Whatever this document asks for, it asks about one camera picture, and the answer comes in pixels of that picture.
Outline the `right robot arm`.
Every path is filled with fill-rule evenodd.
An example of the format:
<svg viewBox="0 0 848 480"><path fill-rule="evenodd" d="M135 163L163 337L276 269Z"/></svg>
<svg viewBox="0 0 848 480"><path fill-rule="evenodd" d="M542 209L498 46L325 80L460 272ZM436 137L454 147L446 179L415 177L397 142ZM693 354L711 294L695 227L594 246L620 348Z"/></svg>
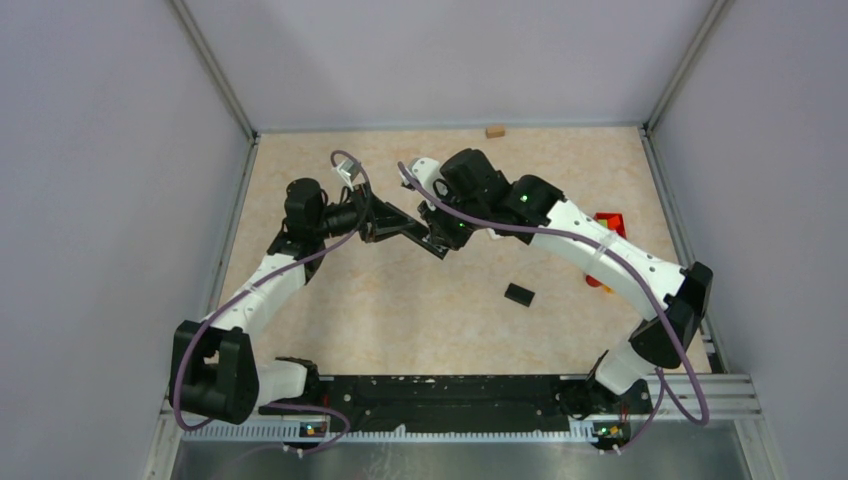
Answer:
<svg viewBox="0 0 848 480"><path fill-rule="evenodd" d="M483 229L514 237L570 262L640 314L640 323L590 375L586 397L594 409L612 412L656 368L688 364L685 353L711 293L709 267L684 267L640 249L542 178L509 181L479 149L466 148L445 163L422 157L398 169L404 187L424 198L418 210L433 244L457 251Z"/></svg>

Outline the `black remote battery cover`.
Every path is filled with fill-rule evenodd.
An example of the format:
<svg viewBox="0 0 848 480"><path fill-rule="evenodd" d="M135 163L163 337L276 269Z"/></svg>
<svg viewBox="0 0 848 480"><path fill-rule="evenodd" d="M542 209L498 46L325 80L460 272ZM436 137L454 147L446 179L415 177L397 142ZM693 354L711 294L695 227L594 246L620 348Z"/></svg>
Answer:
<svg viewBox="0 0 848 480"><path fill-rule="evenodd" d="M520 285L510 283L504 292L504 297L524 307L530 307L536 293Z"/></svg>

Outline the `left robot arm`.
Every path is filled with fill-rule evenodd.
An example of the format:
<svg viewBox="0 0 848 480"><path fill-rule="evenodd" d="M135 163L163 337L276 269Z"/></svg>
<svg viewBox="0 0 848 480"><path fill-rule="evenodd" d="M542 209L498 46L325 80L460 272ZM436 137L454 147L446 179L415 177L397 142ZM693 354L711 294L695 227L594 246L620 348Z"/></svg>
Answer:
<svg viewBox="0 0 848 480"><path fill-rule="evenodd" d="M217 310L175 331L168 400L189 412L231 424L257 407L283 400L297 413L319 404L316 366L295 358L257 364L252 342L290 297L306 286L331 252L326 242L354 236L376 243L402 235L421 243L426 227L380 200L367 184L346 187L332 203L320 183L300 178L286 188L282 226L259 266Z"/></svg>

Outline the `black remote control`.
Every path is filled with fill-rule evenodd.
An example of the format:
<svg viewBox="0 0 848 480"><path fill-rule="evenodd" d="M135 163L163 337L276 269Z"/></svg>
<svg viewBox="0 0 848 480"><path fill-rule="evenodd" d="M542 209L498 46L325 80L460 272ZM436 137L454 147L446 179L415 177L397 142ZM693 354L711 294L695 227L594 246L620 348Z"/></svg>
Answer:
<svg viewBox="0 0 848 480"><path fill-rule="evenodd" d="M448 255L448 248L435 244L428 227L415 219L405 220L400 227L400 234L439 260L444 260Z"/></svg>

